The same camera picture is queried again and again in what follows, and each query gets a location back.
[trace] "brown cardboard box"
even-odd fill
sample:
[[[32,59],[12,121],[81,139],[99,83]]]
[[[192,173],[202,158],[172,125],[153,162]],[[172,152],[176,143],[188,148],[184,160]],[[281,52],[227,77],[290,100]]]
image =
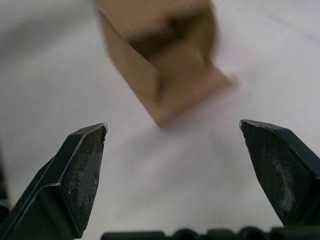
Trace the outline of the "brown cardboard box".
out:
[[[114,65],[154,121],[231,85],[210,61],[216,37],[210,0],[97,0]]]

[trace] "cardboard box flap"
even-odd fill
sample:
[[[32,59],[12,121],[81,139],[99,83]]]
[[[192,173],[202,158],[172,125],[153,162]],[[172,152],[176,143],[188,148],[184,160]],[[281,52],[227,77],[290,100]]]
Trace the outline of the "cardboard box flap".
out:
[[[168,16],[192,15],[210,6],[210,0],[97,0],[97,8],[123,36],[165,29]]]

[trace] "cardboard box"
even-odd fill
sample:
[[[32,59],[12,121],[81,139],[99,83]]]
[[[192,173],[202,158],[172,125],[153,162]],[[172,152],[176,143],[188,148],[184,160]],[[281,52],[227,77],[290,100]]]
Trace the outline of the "cardboard box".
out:
[[[109,57],[154,121],[166,126],[231,85],[211,62],[210,0],[97,0]]]

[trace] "white surface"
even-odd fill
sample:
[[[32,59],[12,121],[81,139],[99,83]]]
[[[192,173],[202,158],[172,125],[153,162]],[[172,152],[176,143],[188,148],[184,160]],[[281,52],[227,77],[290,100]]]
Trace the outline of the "white surface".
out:
[[[18,20],[1,21],[0,39],[0,139],[14,201],[68,134],[106,122],[83,239],[115,230],[281,224],[256,180],[239,121],[290,128],[320,154],[319,17],[309,14],[318,1],[217,0],[215,61],[240,86],[167,130],[106,57],[91,3],[23,2],[13,8]],[[8,3],[0,1],[1,12]]]

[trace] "white table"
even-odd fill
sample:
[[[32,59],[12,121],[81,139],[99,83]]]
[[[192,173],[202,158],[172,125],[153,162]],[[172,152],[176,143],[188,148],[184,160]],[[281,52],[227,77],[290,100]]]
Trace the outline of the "white table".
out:
[[[0,140],[14,202],[68,134],[106,122],[83,239],[115,230],[281,225],[256,180],[239,121],[290,128],[320,154],[319,1],[217,0],[214,60],[239,87],[167,130],[106,57],[91,3],[24,2],[0,38]]]

